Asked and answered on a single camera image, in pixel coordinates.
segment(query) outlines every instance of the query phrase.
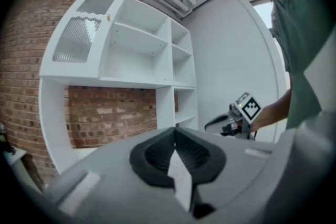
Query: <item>person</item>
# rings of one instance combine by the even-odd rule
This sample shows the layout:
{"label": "person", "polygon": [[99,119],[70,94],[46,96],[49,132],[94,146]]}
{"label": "person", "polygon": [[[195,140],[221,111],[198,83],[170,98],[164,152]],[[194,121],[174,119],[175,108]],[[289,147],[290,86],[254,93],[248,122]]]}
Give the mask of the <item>person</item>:
{"label": "person", "polygon": [[321,111],[304,71],[323,47],[334,26],[325,0],[271,0],[272,28],[290,74],[290,89],[277,102],[262,110],[251,131],[288,118],[286,129]]}

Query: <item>black and white marker cube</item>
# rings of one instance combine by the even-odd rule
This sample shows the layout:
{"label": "black and white marker cube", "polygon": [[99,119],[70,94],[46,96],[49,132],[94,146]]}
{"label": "black and white marker cube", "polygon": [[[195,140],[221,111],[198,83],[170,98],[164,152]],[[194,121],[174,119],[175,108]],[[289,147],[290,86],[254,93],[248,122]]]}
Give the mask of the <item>black and white marker cube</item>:
{"label": "black and white marker cube", "polygon": [[261,112],[261,106],[248,92],[245,92],[237,99],[236,106],[249,124],[251,124]]}

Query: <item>person's arm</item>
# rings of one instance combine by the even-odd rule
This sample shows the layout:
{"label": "person's arm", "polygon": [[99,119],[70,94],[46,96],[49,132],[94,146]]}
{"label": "person's arm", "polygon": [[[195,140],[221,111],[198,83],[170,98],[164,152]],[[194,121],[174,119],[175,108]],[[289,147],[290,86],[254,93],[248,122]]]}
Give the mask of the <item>person's arm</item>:
{"label": "person's arm", "polygon": [[289,104],[292,96],[292,78],[290,79],[290,89],[277,102],[264,107],[262,112],[251,124],[251,132],[256,132],[260,128],[271,125],[288,117]]}

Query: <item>cabinet door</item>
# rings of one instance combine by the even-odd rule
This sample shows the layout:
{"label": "cabinet door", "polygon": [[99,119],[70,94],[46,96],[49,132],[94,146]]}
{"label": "cabinet door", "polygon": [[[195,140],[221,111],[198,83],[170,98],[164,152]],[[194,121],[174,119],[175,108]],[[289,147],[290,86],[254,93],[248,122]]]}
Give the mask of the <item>cabinet door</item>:
{"label": "cabinet door", "polygon": [[52,34],[42,77],[98,78],[108,33],[124,0],[76,0]]}
{"label": "cabinet door", "polygon": [[[196,71],[199,129],[225,113],[244,92],[267,106],[286,91],[285,73],[273,38],[246,0],[209,0],[183,21],[190,31]],[[258,131],[272,142],[284,122]]]}

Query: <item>green shirt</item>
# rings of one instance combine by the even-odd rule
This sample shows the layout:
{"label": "green shirt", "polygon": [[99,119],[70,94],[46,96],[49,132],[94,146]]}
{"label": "green shirt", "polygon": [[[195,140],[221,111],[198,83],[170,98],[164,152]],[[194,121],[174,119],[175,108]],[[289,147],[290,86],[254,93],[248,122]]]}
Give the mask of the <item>green shirt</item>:
{"label": "green shirt", "polygon": [[325,0],[272,0],[273,31],[282,48],[285,69],[292,78],[286,129],[321,111],[304,71],[328,39],[334,20]]}

